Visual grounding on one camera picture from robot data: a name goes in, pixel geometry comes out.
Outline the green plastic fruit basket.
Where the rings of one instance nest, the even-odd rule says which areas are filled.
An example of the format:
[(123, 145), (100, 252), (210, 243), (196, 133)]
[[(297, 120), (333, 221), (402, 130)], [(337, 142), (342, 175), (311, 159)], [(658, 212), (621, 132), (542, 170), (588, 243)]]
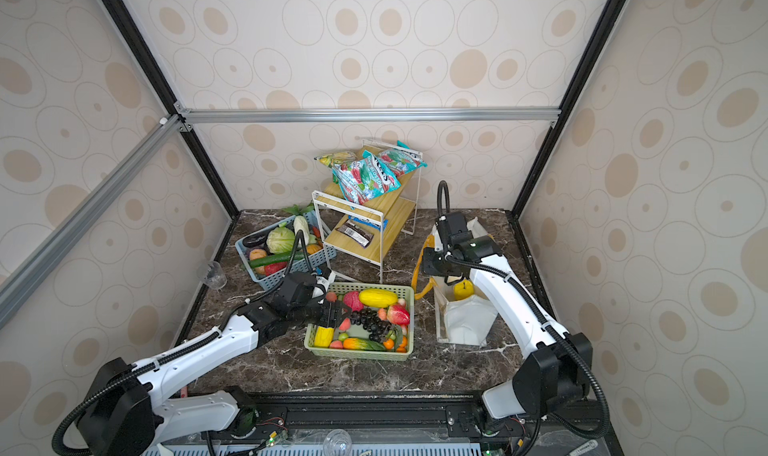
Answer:
[[(390, 333), (390, 339), (383, 343), (383, 345), (387, 348), (386, 352), (345, 350), (342, 345), (342, 342), (347, 338), (361, 338), (370, 340), (368, 333), (361, 326), (351, 324), (349, 316), (353, 311), (351, 311), (343, 303), (343, 297), (346, 293), (350, 291), (358, 291), (360, 293), (361, 291), (368, 288), (380, 288), (394, 292), (399, 297), (397, 304), (404, 306), (410, 313), (409, 326), (398, 326), (391, 323), (393, 331)], [(317, 326), (313, 324), (308, 325), (304, 337), (304, 346), (306, 349), (311, 351), (316, 356), (331, 358), (405, 361), (409, 356), (411, 356), (414, 350), (415, 334), (415, 298), (412, 288), (408, 286), (342, 282), (333, 283), (330, 286), (330, 290), (336, 294), (337, 301), (343, 304), (343, 308), (345, 309), (344, 319), (335, 329), (334, 340), (331, 346), (325, 349), (313, 346), (313, 340)], [(367, 306), (365, 306), (365, 308), (370, 308), (377, 311), (381, 319), (386, 318), (388, 308), (379, 309)]]

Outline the white grocery tote bag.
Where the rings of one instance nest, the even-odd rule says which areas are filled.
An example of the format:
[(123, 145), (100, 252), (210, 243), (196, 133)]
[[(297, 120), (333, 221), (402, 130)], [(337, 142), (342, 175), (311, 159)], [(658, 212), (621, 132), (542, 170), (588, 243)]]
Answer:
[(411, 279), (414, 298), (419, 300), (429, 292), (433, 293), (435, 332), (438, 343), (482, 347), (486, 344), (486, 337), (496, 320), (498, 311), (475, 287), (475, 294), (472, 297), (463, 301), (454, 300), (452, 286), (468, 279), (449, 277), (445, 282), (442, 278), (430, 276), (424, 288), (418, 289), (423, 250), (437, 247), (436, 237), (437, 230), (432, 229), (419, 253)]

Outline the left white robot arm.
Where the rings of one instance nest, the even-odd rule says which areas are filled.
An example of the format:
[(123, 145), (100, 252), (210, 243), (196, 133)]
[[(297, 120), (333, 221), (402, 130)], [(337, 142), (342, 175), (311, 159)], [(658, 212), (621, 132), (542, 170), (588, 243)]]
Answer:
[(238, 389), (178, 397), (189, 383), (329, 314), (326, 294), (336, 272), (290, 272), (281, 283), (232, 309), (209, 331), (132, 364), (100, 368), (84, 400), (52, 436), (57, 455), (140, 455), (151, 446), (205, 431), (233, 429), (247, 411)]

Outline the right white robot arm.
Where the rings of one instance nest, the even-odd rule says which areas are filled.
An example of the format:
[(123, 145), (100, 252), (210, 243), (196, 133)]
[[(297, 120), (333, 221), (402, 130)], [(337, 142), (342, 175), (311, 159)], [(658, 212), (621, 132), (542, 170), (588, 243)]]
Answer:
[[(571, 334), (522, 285), (489, 236), (474, 236), (465, 215), (450, 208), (448, 185), (437, 190), (434, 246), (422, 252), (420, 272), (456, 288), (470, 282), (488, 298), (512, 332), (524, 358), (513, 378), (483, 395), (485, 414), (493, 423), (525, 415), (546, 416), (571, 433), (599, 439), (610, 429), (605, 393), (591, 370), (593, 348), (582, 334)], [(567, 405), (593, 394), (600, 410), (596, 426), (582, 428), (558, 414)]]

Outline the yellow green snack bag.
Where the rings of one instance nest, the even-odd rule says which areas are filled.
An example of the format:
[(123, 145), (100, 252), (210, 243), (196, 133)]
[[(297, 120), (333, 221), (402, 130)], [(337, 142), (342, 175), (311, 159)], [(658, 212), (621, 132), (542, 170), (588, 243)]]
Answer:
[(352, 151), (339, 151), (339, 152), (328, 153), (328, 154), (317, 156), (314, 158), (314, 160), (319, 162), (323, 166), (326, 166), (328, 168), (333, 168), (334, 166), (337, 166), (337, 165), (342, 165), (342, 164), (356, 161), (357, 154)]

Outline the red pepper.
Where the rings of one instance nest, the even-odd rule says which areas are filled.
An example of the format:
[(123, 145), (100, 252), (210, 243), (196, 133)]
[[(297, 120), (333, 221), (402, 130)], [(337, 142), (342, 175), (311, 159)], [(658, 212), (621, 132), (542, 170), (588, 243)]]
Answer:
[(282, 270), (284, 270), (287, 266), (286, 262), (280, 262), (280, 263), (273, 263), (266, 266), (263, 266), (263, 273), (265, 276), (271, 276), (273, 274), (276, 274)]

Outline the peach colored fruit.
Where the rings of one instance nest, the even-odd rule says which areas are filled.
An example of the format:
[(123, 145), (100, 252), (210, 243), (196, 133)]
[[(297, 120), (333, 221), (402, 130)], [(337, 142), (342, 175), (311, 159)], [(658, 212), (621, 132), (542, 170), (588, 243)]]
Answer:
[(268, 256), (268, 252), (262, 248), (255, 248), (249, 252), (249, 260), (254, 261)]

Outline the green cabbage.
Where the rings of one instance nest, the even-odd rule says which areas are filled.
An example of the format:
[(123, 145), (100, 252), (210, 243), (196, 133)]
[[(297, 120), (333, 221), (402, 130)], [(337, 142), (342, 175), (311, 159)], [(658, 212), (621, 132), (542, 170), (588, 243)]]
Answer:
[(273, 255), (290, 253), (294, 241), (294, 232), (287, 226), (280, 226), (269, 232), (267, 235), (266, 246), (268, 251)]

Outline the dark eggplant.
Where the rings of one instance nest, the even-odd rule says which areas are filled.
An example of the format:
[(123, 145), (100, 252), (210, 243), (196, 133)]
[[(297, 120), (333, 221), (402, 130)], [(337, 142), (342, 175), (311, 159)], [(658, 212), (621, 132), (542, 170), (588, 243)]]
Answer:
[(252, 234), (241, 240), (244, 248), (256, 248), (263, 246), (268, 239), (268, 234)]

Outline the green orange papaya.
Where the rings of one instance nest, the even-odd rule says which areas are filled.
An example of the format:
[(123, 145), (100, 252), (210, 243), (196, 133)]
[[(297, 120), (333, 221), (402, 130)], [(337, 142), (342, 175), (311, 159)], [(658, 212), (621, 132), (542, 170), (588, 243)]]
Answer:
[(345, 350), (386, 352), (387, 348), (378, 342), (361, 338), (347, 338), (342, 342)]

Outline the white radish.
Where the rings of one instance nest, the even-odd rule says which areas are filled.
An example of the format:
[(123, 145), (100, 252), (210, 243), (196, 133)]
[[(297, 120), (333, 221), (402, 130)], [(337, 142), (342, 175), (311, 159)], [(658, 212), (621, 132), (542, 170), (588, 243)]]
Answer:
[(303, 236), (306, 246), (309, 246), (312, 243), (313, 232), (304, 216), (296, 216), (294, 218), (293, 231), (295, 234), (300, 233)]

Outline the dark grape bunch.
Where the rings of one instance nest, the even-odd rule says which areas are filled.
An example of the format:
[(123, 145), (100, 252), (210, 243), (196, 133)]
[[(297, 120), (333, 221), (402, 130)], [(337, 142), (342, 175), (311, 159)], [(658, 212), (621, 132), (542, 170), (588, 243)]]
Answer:
[(381, 319), (374, 309), (364, 308), (361, 311), (354, 311), (349, 319), (352, 325), (361, 326), (372, 341), (383, 344), (390, 339), (390, 333), (393, 331), (392, 324), (386, 318)]

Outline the clear plastic cup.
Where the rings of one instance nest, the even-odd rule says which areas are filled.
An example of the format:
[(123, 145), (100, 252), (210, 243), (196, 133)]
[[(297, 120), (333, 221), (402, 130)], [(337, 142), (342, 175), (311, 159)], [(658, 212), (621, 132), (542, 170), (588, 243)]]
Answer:
[(227, 277), (219, 262), (209, 261), (197, 269), (200, 281), (212, 290), (221, 290), (227, 284)]

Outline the dark snack bar packet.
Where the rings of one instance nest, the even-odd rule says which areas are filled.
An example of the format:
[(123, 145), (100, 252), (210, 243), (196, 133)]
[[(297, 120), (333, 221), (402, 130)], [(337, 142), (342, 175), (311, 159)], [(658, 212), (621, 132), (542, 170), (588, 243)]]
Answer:
[(343, 236), (348, 237), (361, 248), (367, 248), (374, 239), (372, 233), (361, 229), (350, 220), (343, 222), (339, 227), (335, 229), (335, 231), (342, 234)]

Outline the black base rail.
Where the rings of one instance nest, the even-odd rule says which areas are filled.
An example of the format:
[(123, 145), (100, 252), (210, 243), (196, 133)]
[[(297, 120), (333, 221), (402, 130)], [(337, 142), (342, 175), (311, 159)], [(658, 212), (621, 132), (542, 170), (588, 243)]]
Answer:
[(472, 455), (619, 455), (615, 433), (581, 438), (551, 416), (525, 413), (494, 419), (477, 392), (349, 394), (250, 393), (250, 415), (233, 428), (195, 430), (177, 443), (204, 454), (255, 448), (260, 455), (320, 446), (334, 430), (352, 439), (354, 454), (443, 454), (470, 445)]

